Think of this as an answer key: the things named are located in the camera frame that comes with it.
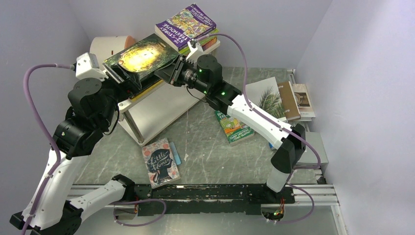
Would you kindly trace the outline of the blue Nineteen Eighty-Four book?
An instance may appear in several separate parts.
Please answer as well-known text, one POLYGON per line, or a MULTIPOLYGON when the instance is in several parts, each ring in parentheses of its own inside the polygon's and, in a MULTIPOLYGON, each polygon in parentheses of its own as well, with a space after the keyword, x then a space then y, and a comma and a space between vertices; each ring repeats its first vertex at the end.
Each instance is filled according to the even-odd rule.
POLYGON ((130 72, 118 64, 110 66, 103 63, 102 65, 123 89, 131 92, 141 90, 141 82, 137 73, 130 72))

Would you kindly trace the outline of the yellow Little Prince book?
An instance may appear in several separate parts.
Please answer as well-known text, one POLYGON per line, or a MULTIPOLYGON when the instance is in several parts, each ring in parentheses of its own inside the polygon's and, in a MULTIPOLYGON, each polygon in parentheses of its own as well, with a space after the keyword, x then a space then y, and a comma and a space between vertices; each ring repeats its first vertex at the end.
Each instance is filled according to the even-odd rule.
POLYGON ((152 92, 156 91, 160 86, 164 85, 164 81, 163 80, 159 80, 158 82, 156 82, 155 84, 149 86, 148 88, 146 88, 145 90, 141 91, 138 95, 129 98, 129 101, 131 102, 139 102, 140 100, 146 98, 147 96, 149 96, 152 92))

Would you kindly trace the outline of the dark green garden book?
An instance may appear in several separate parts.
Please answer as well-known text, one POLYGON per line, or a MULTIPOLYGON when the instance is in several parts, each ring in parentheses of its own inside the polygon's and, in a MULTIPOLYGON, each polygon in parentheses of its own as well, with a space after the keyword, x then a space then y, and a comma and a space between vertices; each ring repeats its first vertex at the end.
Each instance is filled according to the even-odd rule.
POLYGON ((142 83, 153 72, 171 64, 178 55, 174 48, 153 33, 103 63, 110 66, 118 64, 128 71, 137 72, 142 83))

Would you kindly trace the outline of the floral Little Women book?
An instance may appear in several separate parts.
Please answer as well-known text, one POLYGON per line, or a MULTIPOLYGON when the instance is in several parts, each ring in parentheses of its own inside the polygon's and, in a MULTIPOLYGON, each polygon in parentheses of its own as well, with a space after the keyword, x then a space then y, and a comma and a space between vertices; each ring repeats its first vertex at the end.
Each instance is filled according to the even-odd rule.
POLYGON ((181 178, 167 138, 144 146, 142 154, 152 189, 159 188, 181 178))

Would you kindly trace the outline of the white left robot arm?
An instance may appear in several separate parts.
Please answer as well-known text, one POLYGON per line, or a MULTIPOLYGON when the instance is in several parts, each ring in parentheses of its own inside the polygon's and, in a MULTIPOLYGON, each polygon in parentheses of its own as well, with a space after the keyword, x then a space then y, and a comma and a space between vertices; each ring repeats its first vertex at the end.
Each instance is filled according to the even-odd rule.
POLYGON ((95 145, 113 132, 119 117, 118 103, 126 97, 110 78, 97 76, 78 80, 69 92, 70 107, 53 134, 48 162, 28 206, 10 218, 23 234, 72 235, 92 214, 111 203, 128 204, 136 199, 135 183, 121 174, 104 186, 78 198, 67 198, 80 166, 95 145))

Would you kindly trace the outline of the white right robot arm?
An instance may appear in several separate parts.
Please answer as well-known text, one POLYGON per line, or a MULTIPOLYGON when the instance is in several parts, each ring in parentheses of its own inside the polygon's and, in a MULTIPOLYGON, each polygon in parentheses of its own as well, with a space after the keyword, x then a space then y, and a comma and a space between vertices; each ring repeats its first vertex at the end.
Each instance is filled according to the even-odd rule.
POLYGON ((154 74, 172 86, 187 86, 203 93, 211 108, 238 119, 272 144, 277 151, 271 158, 273 167, 264 197, 275 203, 283 196, 282 189, 306 150, 305 128, 299 124, 292 126, 257 107, 239 89, 223 80, 222 70, 217 59, 208 54, 196 62, 178 56, 154 74))

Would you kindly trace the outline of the blue orange book in stack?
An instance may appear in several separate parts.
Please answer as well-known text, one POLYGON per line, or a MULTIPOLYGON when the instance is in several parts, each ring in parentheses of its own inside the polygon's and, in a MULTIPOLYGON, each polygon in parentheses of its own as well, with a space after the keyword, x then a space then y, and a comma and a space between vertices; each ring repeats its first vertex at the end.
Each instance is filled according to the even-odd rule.
POLYGON ((203 51, 206 51, 211 46, 213 46, 216 42, 217 42, 217 37, 213 36, 213 37, 209 37, 209 38, 202 40, 200 44, 202 46, 203 51))

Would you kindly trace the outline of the white tape roll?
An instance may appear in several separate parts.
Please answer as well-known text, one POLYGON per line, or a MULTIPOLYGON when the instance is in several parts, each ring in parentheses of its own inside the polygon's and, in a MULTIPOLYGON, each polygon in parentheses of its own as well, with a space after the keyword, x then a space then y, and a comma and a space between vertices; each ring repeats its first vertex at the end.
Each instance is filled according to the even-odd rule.
POLYGON ((132 46, 136 40, 132 36, 95 37, 90 46, 90 53, 95 54, 101 70, 103 62, 118 52, 132 46))

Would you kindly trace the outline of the white two-tier shelf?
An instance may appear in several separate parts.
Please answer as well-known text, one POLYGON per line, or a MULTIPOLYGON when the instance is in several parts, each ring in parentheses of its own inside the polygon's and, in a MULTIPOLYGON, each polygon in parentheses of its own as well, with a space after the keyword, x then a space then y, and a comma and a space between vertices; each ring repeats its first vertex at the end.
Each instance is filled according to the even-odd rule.
MULTIPOLYGON (((141 83, 142 91, 159 80, 153 72, 141 83)), ((194 91, 190 95, 185 87, 174 87, 165 82, 139 102, 129 101, 130 97, 119 102, 123 116, 120 125, 138 145, 144 146, 202 97, 201 92, 194 91)))

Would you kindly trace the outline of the purple treehouse book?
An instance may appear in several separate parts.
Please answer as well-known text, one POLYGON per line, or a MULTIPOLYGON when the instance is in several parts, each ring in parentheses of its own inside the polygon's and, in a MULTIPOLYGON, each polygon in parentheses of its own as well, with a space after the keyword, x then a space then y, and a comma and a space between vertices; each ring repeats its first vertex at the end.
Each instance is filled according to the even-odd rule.
POLYGON ((155 25, 155 33, 176 51, 187 47, 187 42, 212 33, 217 24, 197 4, 155 25))

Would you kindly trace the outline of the green 104-storey treehouse book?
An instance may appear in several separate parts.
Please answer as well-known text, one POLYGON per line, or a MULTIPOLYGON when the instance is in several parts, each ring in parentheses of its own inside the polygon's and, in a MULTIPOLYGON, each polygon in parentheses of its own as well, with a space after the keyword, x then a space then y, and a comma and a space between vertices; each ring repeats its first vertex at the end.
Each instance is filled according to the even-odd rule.
POLYGON ((220 111, 214 113, 230 145, 235 145, 254 136, 255 131, 238 119, 225 115, 220 111))

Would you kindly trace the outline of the white palm leaf book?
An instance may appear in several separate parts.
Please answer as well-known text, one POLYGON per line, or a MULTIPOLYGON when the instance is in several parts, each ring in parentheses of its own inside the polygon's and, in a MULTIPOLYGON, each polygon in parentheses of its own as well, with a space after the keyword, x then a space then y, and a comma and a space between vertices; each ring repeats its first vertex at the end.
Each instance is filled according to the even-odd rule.
POLYGON ((253 82, 245 86, 247 98, 273 117, 287 122, 275 77, 253 82))

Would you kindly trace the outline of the light blue glue stick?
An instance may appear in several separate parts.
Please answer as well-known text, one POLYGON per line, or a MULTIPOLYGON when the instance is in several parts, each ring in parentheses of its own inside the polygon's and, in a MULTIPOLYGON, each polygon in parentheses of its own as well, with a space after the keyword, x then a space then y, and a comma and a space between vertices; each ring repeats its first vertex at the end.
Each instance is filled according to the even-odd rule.
POLYGON ((170 142, 169 143, 169 146, 170 146, 170 148, 172 150, 172 154, 173 154, 174 160, 176 162, 176 165, 180 165, 182 163, 181 162, 181 158, 180 158, 180 156, 178 154, 178 151, 177 151, 177 148, 176 148, 174 142, 170 142))

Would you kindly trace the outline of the brown cover book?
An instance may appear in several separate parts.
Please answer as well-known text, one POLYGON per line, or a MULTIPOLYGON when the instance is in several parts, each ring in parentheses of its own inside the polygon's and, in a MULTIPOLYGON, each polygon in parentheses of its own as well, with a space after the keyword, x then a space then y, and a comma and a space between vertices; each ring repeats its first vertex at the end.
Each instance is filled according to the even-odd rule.
POLYGON ((300 119, 300 111, 294 95, 292 83, 285 81, 277 84, 284 114, 288 121, 300 119))

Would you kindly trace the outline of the white magazine with photo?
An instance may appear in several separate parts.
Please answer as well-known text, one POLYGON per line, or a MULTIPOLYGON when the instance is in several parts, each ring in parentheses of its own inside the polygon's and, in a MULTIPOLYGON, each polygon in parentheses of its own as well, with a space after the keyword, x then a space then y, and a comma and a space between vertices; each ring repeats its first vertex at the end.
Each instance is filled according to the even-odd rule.
POLYGON ((293 84, 292 88, 300 113, 300 121, 312 121, 316 115, 312 107, 307 86, 305 84, 293 84))

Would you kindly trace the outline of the grey laptop box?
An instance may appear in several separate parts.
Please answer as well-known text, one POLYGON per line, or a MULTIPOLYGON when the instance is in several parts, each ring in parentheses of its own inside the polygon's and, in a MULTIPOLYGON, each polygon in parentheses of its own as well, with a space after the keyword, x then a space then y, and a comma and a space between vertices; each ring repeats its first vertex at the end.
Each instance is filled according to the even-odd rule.
MULTIPOLYGON (((306 141, 311 144, 312 147, 316 150, 320 156, 321 166, 327 165, 329 163, 326 151, 323 145, 323 141, 320 133, 317 132, 305 132, 306 141)), ((317 164, 317 157, 312 152, 312 150, 306 146, 306 150, 302 154, 301 158, 297 162, 301 166, 313 166, 317 164)))

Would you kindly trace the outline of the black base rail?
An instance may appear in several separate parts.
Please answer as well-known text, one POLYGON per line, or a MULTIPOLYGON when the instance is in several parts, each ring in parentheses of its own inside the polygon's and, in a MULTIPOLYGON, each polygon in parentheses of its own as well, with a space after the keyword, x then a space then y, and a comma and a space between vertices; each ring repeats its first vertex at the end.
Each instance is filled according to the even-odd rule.
POLYGON ((266 184, 201 184, 164 185, 152 189, 148 184, 137 184, 135 195, 125 202, 139 200, 138 216, 199 213, 244 213, 262 215, 262 207, 278 208, 281 203, 293 204, 294 192, 285 186, 274 192, 266 184))

